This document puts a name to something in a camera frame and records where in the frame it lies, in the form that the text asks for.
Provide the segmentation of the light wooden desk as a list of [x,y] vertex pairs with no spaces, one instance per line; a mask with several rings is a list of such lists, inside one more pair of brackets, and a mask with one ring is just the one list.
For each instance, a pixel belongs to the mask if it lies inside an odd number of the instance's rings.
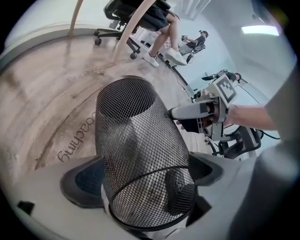
[[[127,24],[127,27],[124,30],[124,33],[122,34],[119,43],[116,46],[116,49],[114,51],[112,62],[115,63],[118,60],[118,57],[123,49],[123,47],[126,46],[127,40],[129,39],[132,31],[134,30],[135,26],[138,24],[140,19],[143,17],[143,15],[146,13],[146,11],[154,4],[156,0],[143,0],[141,5],[138,7],[138,9],[134,12],[133,16],[131,17],[129,23]],[[70,24],[70,29],[67,33],[68,37],[73,36],[75,22],[80,10],[80,7],[83,3],[83,0],[78,0],[76,3],[76,6],[73,11],[73,16]]]

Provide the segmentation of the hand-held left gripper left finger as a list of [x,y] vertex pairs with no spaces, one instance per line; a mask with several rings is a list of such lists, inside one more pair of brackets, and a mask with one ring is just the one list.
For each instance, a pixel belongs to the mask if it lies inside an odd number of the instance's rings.
[[100,156],[47,166],[13,187],[17,216],[41,240],[113,240],[104,210]]

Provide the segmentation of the person's right hand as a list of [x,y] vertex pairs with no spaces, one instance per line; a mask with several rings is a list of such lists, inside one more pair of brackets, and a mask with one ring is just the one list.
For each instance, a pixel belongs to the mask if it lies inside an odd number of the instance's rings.
[[213,103],[208,103],[207,105],[208,116],[202,119],[202,126],[207,128],[212,123],[218,122],[219,119],[219,107]]

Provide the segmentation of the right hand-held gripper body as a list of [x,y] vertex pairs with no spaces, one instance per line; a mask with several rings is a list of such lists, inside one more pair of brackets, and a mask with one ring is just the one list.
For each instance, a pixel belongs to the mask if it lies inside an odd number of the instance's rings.
[[[192,102],[192,104],[204,103],[204,117],[177,120],[177,122],[188,132],[203,133],[213,141],[224,140],[224,122],[229,112],[229,106],[236,96],[237,93],[232,81],[226,75],[222,75],[197,93],[196,98]],[[203,127],[202,120],[209,115],[206,106],[208,103],[218,105],[219,119],[218,122],[212,123],[209,127]]]

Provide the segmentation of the black mesh waste bin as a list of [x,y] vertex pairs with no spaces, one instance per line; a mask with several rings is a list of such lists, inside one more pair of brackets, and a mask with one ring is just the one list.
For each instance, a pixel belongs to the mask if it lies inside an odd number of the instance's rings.
[[112,218],[145,232],[185,219],[195,195],[188,148],[154,87],[134,75],[106,85],[97,96],[95,127]]

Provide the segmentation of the ceiling light panel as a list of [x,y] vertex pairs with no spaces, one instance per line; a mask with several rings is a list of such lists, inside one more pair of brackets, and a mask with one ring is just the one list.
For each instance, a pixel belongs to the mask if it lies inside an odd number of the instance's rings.
[[279,36],[277,28],[269,25],[244,26],[241,28],[241,30],[244,34],[265,34]]

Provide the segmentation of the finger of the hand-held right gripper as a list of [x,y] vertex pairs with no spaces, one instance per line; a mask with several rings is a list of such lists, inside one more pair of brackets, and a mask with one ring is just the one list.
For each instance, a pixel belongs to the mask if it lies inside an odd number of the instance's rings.
[[202,118],[204,117],[204,103],[174,107],[169,110],[169,115],[173,120]]

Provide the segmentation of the person's right forearm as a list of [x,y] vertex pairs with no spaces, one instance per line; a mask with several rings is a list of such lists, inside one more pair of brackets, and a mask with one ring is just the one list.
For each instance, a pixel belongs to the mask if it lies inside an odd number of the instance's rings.
[[259,130],[275,131],[273,120],[261,105],[231,105],[224,126],[239,125]]

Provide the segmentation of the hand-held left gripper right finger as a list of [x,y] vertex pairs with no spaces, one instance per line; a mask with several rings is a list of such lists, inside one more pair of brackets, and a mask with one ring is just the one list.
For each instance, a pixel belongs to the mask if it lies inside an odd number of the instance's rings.
[[255,161],[255,158],[238,161],[189,153],[197,203],[204,214],[186,228],[186,237],[230,235],[230,226],[248,191]]

